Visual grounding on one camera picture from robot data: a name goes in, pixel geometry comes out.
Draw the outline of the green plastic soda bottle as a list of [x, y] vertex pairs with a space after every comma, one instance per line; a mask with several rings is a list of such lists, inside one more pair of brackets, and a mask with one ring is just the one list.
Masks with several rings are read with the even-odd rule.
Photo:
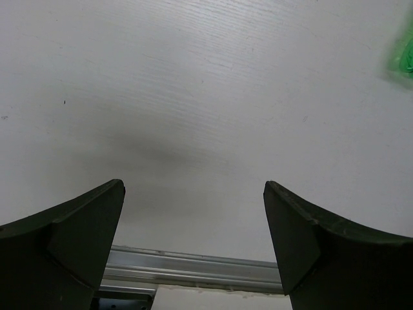
[[412, 5], [383, 51], [380, 78], [399, 88], [412, 90]]

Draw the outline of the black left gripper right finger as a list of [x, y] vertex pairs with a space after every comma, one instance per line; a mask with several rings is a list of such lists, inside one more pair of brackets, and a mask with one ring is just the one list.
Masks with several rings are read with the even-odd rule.
[[412, 238], [348, 220], [274, 181], [263, 199], [294, 309], [412, 308]]

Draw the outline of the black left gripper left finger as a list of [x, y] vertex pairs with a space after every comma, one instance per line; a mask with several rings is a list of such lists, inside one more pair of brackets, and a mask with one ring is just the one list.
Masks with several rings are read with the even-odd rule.
[[113, 179], [1, 226], [1, 309], [89, 309], [124, 199]]

